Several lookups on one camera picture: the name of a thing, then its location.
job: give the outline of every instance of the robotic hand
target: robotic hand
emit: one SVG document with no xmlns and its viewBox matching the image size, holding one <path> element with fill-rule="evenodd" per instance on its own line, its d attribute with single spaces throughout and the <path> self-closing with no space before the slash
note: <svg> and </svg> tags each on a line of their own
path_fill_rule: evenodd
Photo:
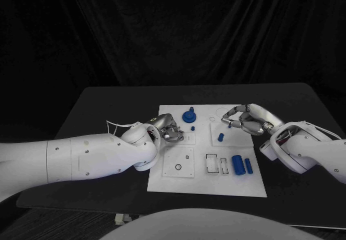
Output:
<svg viewBox="0 0 346 240">
<path fill-rule="evenodd" d="M 243 112 L 240 120 L 230 117 Z M 223 116 L 221 121 L 236 128 L 241 128 L 251 135 L 261 135 L 267 131 L 270 140 L 260 150 L 270 160 L 277 158 L 297 173 L 303 174 L 315 165 L 322 165 L 334 177 L 346 184 L 346 140 L 312 123 L 289 122 L 272 114 L 257 104 L 237 106 Z"/>
<path fill-rule="evenodd" d="M 122 138 L 106 133 L 0 143 L 0 202 L 39 185 L 101 178 L 123 173 L 132 166 L 145 171 L 161 158 L 162 139 L 175 142 L 185 138 L 171 114 L 148 123 L 116 125 L 130 127 Z"/>
</svg>

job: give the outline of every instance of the table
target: table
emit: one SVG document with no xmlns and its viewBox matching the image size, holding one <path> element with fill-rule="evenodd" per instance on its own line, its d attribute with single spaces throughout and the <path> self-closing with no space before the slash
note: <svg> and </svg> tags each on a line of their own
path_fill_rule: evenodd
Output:
<svg viewBox="0 0 346 240">
<path fill-rule="evenodd" d="M 208 86 L 90 87 L 84 90 L 57 139 L 107 133 L 106 120 L 146 122 L 161 105 L 250 104 L 267 108 L 286 122 L 306 120 L 345 138 L 312 87 L 305 83 Z M 122 136 L 127 129 L 119 129 Z M 148 192 L 150 172 L 132 167 L 99 179 L 57 182 L 28 189 L 25 208 L 55 208 L 148 215 L 181 208 L 243 212 L 289 225 L 346 228 L 346 184 L 319 165 L 297 174 L 260 152 L 269 135 L 253 136 L 267 198 Z"/>
</svg>

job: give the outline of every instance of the blue object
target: blue object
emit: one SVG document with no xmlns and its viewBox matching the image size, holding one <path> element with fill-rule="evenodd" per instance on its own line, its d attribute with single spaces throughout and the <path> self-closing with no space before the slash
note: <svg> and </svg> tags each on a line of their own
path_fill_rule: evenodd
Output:
<svg viewBox="0 0 346 240">
<path fill-rule="evenodd" d="M 253 174 L 253 167 L 251 167 L 251 160 L 248 158 L 246 158 L 246 165 L 247 165 L 247 173 Z"/>
<path fill-rule="evenodd" d="M 224 140 L 224 136 L 225 136 L 225 134 L 221 133 L 220 136 L 218 136 L 218 141 L 220 141 L 220 142 L 223 142 L 223 140 Z"/>
<path fill-rule="evenodd" d="M 233 168 L 237 175 L 246 174 L 246 166 L 244 166 L 244 160 L 241 155 L 233 156 Z"/>
<path fill-rule="evenodd" d="M 189 111 L 186 111 L 182 115 L 182 119 L 186 123 L 194 123 L 197 121 L 197 113 L 194 110 L 194 107 L 189 108 Z"/>
</svg>

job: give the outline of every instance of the white board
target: white board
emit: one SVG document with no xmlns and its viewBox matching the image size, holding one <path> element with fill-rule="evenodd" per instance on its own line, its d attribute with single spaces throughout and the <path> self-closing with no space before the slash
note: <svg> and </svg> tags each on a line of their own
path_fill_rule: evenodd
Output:
<svg viewBox="0 0 346 240">
<path fill-rule="evenodd" d="M 162 140 L 161 159 L 150 169 L 149 192 L 267 197 L 254 152 L 253 136 L 241 129 L 228 128 L 221 123 L 223 115 L 237 105 L 161 105 L 159 115 L 166 113 L 174 115 L 181 130 L 188 133 L 186 136 L 191 136 L 191 138 L 174 144 Z M 184 121 L 184 113 L 189 111 L 191 107 L 195 109 L 197 121 L 186 123 Z M 241 113 L 233 116 L 233 119 L 237 120 L 240 115 Z M 223 142 L 218 141 L 220 133 L 225 134 Z M 168 160 L 165 161 L 166 151 L 174 153 L 171 155 L 172 158 L 175 154 L 178 155 L 182 152 L 182 148 L 194 149 L 194 161 L 189 161 L 189 163 L 194 162 L 194 167 L 188 165 L 188 173 L 192 174 L 194 171 L 194 177 L 189 177 L 188 173 L 178 173 L 182 170 L 176 170 L 175 168 L 172 169 L 171 176 L 165 176 L 163 169 L 169 163 Z M 220 173 L 208 173 L 208 154 L 217 155 Z M 243 160 L 250 159 L 253 174 L 248 174 L 248 171 L 244 175 L 236 174 L 233 165 L 234 155 L 241 155 Z M 228 174 L 223 173 L 223 168 L 228 169 Z"/>
</svg>

